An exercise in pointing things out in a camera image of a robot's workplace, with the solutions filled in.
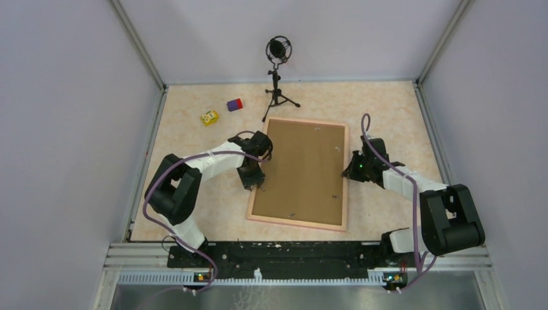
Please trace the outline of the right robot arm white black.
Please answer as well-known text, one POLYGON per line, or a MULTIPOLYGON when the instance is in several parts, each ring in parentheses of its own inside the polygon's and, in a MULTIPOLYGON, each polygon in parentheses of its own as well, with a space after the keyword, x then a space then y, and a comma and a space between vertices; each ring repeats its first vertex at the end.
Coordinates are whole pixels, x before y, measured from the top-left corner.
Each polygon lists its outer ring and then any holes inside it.
POLYGON ((390 161, 381 138, 361 136, 363 147, 352 152, 342 177, 370 182, 412 202, 413 226, 382 234, 379 258, 396 266, 405 253, 434 256, 479 247, 485 231, 469 188, 430 180, 398 161, 390 161))

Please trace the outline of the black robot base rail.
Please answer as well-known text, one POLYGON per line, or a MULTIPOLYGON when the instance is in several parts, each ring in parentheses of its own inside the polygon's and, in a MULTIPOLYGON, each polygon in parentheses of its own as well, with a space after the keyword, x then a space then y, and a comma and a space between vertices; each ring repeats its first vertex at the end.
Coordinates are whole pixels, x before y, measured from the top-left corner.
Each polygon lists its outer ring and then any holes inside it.
POLYGON ((217 280, 247 279, 259 270, 266 280, 365 279, 375 268, 415 266, 412 253, 395 253, 384 242, 209 242, 192 254, 169 249, 172 269, 203 269, 217 280))

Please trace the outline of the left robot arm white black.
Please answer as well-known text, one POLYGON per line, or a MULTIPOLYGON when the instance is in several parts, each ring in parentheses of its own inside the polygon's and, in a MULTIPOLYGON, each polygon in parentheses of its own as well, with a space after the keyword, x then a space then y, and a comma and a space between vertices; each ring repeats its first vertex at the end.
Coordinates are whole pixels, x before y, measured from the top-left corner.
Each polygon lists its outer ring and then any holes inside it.
POLYGON ((144 207, 160 215, 157 224, 164 227, 184 249, 183 259, 192 267, 207 259, 204 234, 192 214, 200 185, 227 171, 237 171, 242 186, 251 191, 261 188, 266 175, 260 163, 272 158, 273 142, 256 131, 250 138, 236 135, 223 144, 185 158, 166 155, 145 191, 144 207))

